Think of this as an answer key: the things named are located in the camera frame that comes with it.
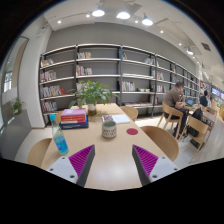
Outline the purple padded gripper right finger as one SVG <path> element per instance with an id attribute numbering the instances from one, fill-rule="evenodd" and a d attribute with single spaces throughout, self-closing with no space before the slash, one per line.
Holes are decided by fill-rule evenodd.
<path id="1" fill-rule="evenodd" d="M 158 157 L 137 145 L 132 146 L 132 156 L 134 158 L 138 175 L 143 186 L 179 170 L 175 163 L 172 162 L 168 157 Z"/>

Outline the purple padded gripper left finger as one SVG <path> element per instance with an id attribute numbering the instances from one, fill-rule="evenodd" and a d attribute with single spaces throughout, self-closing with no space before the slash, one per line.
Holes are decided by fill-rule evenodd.
<path id="1" fill-rule="evenodd" d="M 95 156 L 95 145 L 90 145 L 70 157 L 61 156 L 47 171 L 84 187 Z"/>

